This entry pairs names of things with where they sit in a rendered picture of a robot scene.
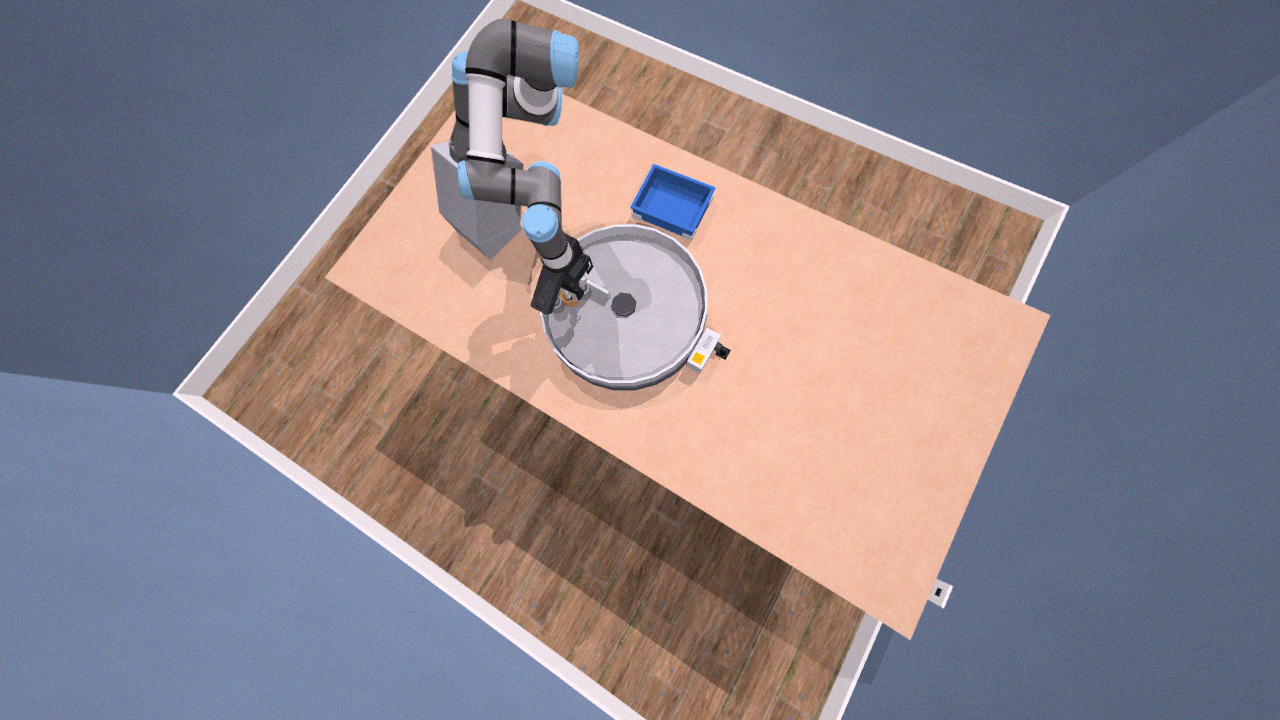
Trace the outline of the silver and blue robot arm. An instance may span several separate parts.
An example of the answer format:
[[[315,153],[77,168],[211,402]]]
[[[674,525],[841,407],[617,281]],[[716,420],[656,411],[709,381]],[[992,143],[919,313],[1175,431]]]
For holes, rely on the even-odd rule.
[[[502,117],[557,126],[562,87],[572,88],[577,74],[576,38],[504,18],[485,26],[468,51],[452,60],[456,120],[449,151],[458,163],[460,193],[527,206],[524,232],[553,269],[572,258],[562,229],[561,172],[548,161],[532,163],[529,170],[504,167]],[[564,272],[552,273],[543,265],[531,307],[553,313],[563,278]]]

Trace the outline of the blue crate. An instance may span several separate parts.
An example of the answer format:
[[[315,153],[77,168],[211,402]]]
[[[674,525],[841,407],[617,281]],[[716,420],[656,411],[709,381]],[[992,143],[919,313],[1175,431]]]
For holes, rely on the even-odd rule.
[[[692,241],[716,187],[653,164],[632,205],[632,217]]]

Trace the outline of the grey round turntable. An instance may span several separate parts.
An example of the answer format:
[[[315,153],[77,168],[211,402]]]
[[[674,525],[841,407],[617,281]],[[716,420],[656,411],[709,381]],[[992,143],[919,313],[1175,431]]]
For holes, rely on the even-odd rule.
[[[607,389],[643,389],[686,363],[700,374],[713,350],[726,360],[731,350],[721,334],[704,332],[701,268],[677,240],[625,224],[591,231],[579,243],[593,261],[582,275],[591,297],[540,313],[547,340],[573,374]]]

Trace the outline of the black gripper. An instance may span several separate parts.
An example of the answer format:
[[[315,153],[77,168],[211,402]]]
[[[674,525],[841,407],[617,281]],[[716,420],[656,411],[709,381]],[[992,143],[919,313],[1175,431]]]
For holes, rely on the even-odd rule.
[[[588,256],[586,254],[582,252],[582,249],[581,249],[581,246],[579,243],[579,240],[576,240],[576,238],[573,238],[573,237],[571,237],[570,234],[566,234],[566,233],[564,233],[564,236],[566,236],[567,241],[570,242],[570,247],[572,249],[572,258],[571,258],[570,263],[566,266],[562,266],[559,269],[553,269],[550,266],[547,266],[547,264],[543,263],[543,260],[541,260],[541,264],[547,268],[548,272],[553,272],[553,273],[562,273],[562,272],[564,272],[564,278],[563,278],[562,284],[561,284],[561,287],[562,287],[561,292],[564,293],[564,296],[567,296],[568,299],[573,299],[572,301],[576,302],[576,301],[580,301],[580,299],[582,299],[582,295],[584,295],[582,288],[584,288],[584,286],[588,282],[586,277],[582,281],[580,281],[580,279],[582,278],[582,275],[585,274],[585,272],[588,272],[588,274],[589,274],[593,270],[593,261],[591,261],[590,256]],[[589,263],[591,264],[591,266],[589,265]]]

